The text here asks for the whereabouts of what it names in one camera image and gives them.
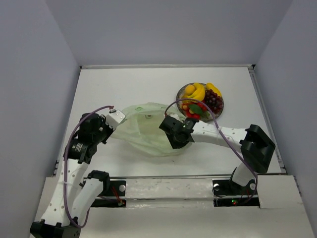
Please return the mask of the red cherry tomato bunch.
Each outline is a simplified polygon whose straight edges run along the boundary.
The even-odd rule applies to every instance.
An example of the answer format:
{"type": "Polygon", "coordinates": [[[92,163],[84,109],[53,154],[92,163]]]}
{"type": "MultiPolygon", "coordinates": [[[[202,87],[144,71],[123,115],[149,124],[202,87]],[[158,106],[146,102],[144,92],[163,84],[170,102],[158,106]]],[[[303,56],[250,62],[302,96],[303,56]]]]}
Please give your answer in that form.
{"type": "Polygon", "coordinates": [[[210,117],[207,108],[201,103],[182,103],[180,109],[188,118],[205,120],[210,117]]]}

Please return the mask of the green translucent plastic bag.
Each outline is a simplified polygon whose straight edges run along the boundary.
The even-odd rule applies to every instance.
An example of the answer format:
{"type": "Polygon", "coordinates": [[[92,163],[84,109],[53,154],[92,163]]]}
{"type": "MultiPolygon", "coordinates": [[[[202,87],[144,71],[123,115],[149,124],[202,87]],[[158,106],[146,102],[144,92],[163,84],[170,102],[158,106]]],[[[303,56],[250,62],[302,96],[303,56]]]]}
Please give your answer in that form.
{"type": "Polygon", "coordinates": [[[191,142],[183,148],[173,149],[166,134],[159,129],[166,108],[165,104],[153,102],[124,108],[122,112],[126,117],[111,137],[123,140],[152,157],[176,156],[184,153],[191,147],[191,142]]]}

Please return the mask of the yellow fake banana bunch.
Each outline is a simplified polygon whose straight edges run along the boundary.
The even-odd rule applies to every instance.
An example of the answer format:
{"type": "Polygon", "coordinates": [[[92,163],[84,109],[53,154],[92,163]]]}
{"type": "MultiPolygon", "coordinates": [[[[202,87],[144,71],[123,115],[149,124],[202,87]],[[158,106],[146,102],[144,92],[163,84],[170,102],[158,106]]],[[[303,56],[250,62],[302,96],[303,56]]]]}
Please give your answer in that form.
{"type": "Polygon", "coordinates": [[[193,83],[192,85],[195,86],[196,91],[190,96],[184,93],[183,98],[202,101],[205,98],[205,87],[201,83],[193,83]]]}

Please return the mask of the orange round fake fruit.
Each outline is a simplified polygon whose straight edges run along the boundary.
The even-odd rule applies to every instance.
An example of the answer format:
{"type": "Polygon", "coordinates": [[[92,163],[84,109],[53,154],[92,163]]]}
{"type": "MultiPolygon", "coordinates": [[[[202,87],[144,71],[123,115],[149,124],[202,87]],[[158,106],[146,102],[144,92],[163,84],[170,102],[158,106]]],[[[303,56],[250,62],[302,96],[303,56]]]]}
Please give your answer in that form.
{"type": "Polygon", "coordinates": [[[196,91],[196,88],[194,85],[188,85],[188,86],[186,86],[186,88],[184,90],[185,95],[187,95],[187,96],[192,95],[195,91],[196,91]]]}

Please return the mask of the purple fake grape bunch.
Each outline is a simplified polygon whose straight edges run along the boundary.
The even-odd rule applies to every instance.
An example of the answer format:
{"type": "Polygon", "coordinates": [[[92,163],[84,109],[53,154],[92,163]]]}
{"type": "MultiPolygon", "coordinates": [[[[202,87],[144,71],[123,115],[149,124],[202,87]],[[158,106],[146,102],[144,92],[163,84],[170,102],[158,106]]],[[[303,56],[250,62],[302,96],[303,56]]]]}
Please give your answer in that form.
{"type": "Polygon", "coordinates": [[[218,114],[223,109],[222,98],[212,90],[206,90],[204,102],[214,114],[218,114]]]}

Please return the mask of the yellow fake lemon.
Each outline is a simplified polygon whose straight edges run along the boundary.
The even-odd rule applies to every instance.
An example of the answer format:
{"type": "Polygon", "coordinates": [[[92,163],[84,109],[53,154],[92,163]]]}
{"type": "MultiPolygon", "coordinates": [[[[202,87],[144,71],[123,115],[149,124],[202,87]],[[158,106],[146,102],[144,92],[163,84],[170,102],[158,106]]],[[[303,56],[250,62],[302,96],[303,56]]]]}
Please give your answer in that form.
{"type": "Polygon", "coordinates": [[[222,97],[221,92],[212,84],[212,83],[207,83],[206,84],[206,89],[207,90],[212,90],[214,93],[216,93],[219,97],[222,97]]]}

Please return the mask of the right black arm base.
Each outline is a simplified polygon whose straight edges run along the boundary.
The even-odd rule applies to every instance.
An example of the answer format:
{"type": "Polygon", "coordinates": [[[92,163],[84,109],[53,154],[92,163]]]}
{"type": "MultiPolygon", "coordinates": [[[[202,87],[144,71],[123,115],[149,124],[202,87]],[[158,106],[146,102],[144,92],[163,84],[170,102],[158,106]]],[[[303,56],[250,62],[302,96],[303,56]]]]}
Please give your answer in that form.
{"type": "Polygon", "coordinates": [[[215,207],[260,206],[258,193],[254,193],[254,179],[250,180],[246,186],[240,186],[228,179],[213,180],[212,185],[215,207]]]}

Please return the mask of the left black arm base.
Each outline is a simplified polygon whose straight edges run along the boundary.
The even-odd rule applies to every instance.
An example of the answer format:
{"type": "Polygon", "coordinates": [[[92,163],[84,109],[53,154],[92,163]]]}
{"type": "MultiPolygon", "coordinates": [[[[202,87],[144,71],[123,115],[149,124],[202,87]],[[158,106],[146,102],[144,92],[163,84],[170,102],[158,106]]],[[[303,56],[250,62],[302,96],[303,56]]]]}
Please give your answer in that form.
{"type": "Polygon", "coordinates": [[[126,181],[111,180],[109,188],[104,189],[92,203],[92,208],[124,208],[126,207],[126,181]]]}

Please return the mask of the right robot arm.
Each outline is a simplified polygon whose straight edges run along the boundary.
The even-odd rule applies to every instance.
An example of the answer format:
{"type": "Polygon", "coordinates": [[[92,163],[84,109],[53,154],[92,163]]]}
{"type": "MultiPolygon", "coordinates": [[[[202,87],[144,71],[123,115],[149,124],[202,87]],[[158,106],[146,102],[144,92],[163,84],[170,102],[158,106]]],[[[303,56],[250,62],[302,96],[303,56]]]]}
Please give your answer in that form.
{"type": "Polygon", "coordinates": [[[254,184],[257,187],[257,175],[268,171],[275,144],[258,125],[247,129],[219,127],[198,119],[186,118],[184,121],[166,116],[159,126],[167,136],[173,149],[180,149],[189,143],[209,143],[230,148],[241,160],[234,169],[228,182],[233,194],[240,194],[254,184]]]}

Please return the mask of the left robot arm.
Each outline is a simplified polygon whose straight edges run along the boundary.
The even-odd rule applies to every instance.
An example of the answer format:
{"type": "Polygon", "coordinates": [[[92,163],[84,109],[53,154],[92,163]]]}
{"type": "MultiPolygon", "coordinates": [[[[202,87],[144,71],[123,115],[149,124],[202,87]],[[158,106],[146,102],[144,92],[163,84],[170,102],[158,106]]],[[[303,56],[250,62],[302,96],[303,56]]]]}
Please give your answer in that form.
{"type": "Polygon", "coordinates": [[[77,238],[85,227],[97,196],[109,192],[110,176],[93,170],[83,186],[80,181],[97,146],[105,144],[125,118],[121,111],[106,116],[83,114],[66,145],[62,169],[52,198],[41,219],[33,222],[30,233],[36,238],[77,238]]]}

